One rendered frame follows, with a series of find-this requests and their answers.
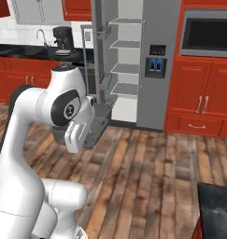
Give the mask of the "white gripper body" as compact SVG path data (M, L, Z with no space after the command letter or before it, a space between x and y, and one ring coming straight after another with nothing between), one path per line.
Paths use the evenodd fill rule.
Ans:
M64 141L69 153L79 153L86 138L86 123L71 121L64 134Z

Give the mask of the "white fridge shelf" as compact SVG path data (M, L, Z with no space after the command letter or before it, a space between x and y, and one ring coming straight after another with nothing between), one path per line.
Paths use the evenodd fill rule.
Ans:
M138 64L117 63L112 69L112 74L130 74L137 75L139 73Z
M136 84L117 83L112 93L122 95L137 95L138 86Z
M115 24L141 24L142 21L140 19L126 19L126 18L117 18L115 20L110 21L109 25L115 25Z
M140 43L138 41L123 41L117 40L111 46L111 49L139 49Z

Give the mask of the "grey open fridge door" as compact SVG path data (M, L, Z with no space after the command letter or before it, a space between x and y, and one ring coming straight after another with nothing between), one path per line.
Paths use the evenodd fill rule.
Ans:
M57 142L65 145L64 134L71 121L86 123L83 146L93 147L110 122L117 98L109 93L112 76L106 70L105 38L111 26L105 21L104 0L91 0L95 93L89 93L87 73L76 67L60 64L51 71L51 85L58 91L50 111L51 127Z

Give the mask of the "grey fridge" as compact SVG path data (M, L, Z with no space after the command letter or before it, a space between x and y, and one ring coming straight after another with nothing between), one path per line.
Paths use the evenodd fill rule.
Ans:
M117 83L136 84L137 95L118 95L112 119L138 127L163 129L169 79L177 38L181 0L118 0L117 18L140 19L141 24L115 24L115 41L138 41L139 49L110 49L117 63L138 64L139 73L112 74Z

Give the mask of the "low red cupboard run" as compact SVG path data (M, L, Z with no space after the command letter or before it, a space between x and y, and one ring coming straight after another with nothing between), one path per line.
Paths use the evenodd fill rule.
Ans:
M21 85L47 88L57 61L0 57L0 102L7 103Z

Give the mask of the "black coffee machine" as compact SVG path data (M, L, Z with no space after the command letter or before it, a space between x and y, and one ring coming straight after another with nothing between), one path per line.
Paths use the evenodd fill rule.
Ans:
M69 26L59 26L53 29L53 36L58 49L55 54L58 56L69 56L75 51L72 28Z

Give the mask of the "silver sink tap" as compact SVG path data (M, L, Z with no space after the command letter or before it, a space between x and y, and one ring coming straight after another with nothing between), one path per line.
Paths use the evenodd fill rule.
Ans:
M48 48L48 43L47 43L47 39L46 39L45 33L44 33L44 31L42 29L38 29L36 31L36 39L39 39L39 34L40 33L43 36L44 48L47 49Z

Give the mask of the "tall red cupboard run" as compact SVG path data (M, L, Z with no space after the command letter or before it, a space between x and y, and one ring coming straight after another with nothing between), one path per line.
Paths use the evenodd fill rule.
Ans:
M164 129L167 132L227 136L227 58L179 54L187 9L227 9L227 0L182 0Z

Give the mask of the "red island cupboard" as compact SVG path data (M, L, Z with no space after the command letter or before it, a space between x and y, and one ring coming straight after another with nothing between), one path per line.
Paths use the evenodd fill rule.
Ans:
M201 219L198 218L198 221L195 225L193 234L192 234L192 239L203 239L203 233L202 233L202 227L201 227Z

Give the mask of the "grey built-in oven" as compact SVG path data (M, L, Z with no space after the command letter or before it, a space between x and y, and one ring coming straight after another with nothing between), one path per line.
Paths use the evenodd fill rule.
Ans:
M227 58L227 9L187 9L179 54Z

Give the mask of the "red wall cupboard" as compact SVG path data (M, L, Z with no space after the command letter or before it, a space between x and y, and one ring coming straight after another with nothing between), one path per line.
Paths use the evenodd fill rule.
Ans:
M62 0L66 21L91 21L91 0Z
M7 0L0 0L0 18L10 15Z

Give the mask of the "grey wall cupboard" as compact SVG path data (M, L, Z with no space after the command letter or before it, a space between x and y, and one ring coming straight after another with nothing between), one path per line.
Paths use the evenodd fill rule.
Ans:
M58 25L64 22L62 0L11 0L18 24Z

